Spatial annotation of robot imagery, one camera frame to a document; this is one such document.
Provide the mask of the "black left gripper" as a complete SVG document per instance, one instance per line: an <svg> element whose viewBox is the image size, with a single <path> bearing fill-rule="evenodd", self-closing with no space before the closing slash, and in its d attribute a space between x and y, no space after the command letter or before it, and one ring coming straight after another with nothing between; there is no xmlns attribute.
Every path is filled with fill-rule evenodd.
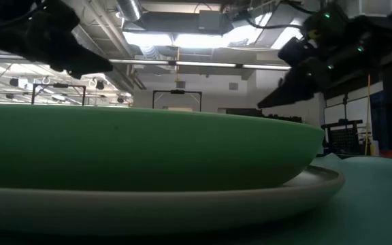
<svg viewBox="0 0 392 245"><path fill-rule="evenodd" d="M108 59L77 43L80 19L62 0L0 0L0 50L48 63L58 76L113 70Z"/></svg>

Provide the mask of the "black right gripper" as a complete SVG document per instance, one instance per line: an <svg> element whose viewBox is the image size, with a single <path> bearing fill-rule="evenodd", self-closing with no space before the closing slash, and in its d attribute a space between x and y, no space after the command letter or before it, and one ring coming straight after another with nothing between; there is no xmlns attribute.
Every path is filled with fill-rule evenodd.
<svg viewBox="0 0 392 245"><path fill-rule="evenodd" d="M312 11L302 27L304 68L291 68L278 87L258 102L259 109L307 101L361 74L366 61L365 44L360 40L363 30L336 2Z"/></svg>

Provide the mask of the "large grey plate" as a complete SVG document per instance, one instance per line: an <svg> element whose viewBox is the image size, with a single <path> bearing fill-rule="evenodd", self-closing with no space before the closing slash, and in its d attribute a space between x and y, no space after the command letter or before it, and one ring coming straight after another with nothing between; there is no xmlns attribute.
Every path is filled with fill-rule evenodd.
<svg viewBox="0 0 392 245"><path fill-rule="evenodd" d="M340 172L311 165L268 189L145 193L0 188L0 230L131 236L234 229L311 210L344 183Z"/></svg>

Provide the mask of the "black metal frame stand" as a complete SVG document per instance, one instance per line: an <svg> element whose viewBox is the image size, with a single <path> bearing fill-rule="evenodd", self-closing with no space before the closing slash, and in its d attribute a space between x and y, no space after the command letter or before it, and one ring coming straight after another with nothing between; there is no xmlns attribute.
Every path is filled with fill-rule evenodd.
<svg viewBox="0 0 392 245"><path fill-rule="evenodd" d="M189 94L198 94L199 95L199 111L202 112L202 98L203 98L203 93L201 91L186 91L186 90L182 90L182 89L172 89L172 90L153 90L152 91L152 109L154 109L154 105L155 105L155 95L157 93L170 93L170 94L174 94L174 95L183 95L186 93Z"/></svg>
<svg viewBox="0 0 392 245"><path fill-rule="evenodd" d="M55 83L55 84L44 84L44 83L39 83L39 84L33 84L33 90L32 90L32 96L31 96L31 105L34 105L35 103L35 97L39 95L39 92L36 91L36 88L40 86L41 88L47 88L48 86L52 86L54 88L81 88L83 90L82 93L82 103L81 105L85 105L85 99L86 99L86 86L84 85L71 85L71 84L63 84L63 83Z"/></svg>

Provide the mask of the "grey ceiling unit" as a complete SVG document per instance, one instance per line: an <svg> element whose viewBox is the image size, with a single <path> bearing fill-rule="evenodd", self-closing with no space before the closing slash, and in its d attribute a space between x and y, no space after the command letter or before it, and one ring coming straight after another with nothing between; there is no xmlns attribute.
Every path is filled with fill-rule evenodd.
<svg viewBox="0 0 392 245"><path fill-rule="evenodd" d="M218 31L220 29L221 14L219 11L200 10L199 30Z"/></svg>

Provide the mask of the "large light green plate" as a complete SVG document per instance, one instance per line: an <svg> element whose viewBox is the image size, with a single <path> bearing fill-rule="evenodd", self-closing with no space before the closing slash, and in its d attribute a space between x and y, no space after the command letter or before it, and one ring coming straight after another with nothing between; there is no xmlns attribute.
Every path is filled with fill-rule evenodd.
<svg viewBox="0 0 392 245"><path fill-rule="evenodd" d="M305 170L324 136L311 125L252 116L0 105L0 187L263 189Z"/></svg>

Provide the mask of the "white board panel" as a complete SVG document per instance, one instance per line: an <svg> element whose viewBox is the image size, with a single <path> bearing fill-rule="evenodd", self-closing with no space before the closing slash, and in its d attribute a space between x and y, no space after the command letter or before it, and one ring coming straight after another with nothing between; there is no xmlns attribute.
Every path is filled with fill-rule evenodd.
<svg viewBox="0 0 392 245"><path fill-rule="evenodd" d="M347 103L343 104L344 95L326 100L324 109L325 124L337 123L341 118L349 120L367 120L368 87L363 87L347 94Z"/></svg>

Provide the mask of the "silver ventilation duct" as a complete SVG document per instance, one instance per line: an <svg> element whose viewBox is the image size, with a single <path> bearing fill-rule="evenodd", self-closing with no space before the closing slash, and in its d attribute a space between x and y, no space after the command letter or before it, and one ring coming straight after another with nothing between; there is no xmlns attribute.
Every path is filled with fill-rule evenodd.
<svg viewBox="0 0 392 245"><path fill-rule="evenodd" d="M138 0L116 0L120 15L129 22L134 22L142 17L142 7Z"/></svg>

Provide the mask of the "black pegboard rack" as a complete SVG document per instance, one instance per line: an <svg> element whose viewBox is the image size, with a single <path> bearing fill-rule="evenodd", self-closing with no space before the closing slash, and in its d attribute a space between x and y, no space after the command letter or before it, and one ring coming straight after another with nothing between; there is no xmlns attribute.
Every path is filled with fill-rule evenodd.
<svg viewBox="0 0 392 245"><path fill-rule="evenodd" d="M370 140L359 139L359 125L362 120L340 119L338 122L321 126L326 133L323 140L323 152L325 154L344 155L370 155Z"/></svg>

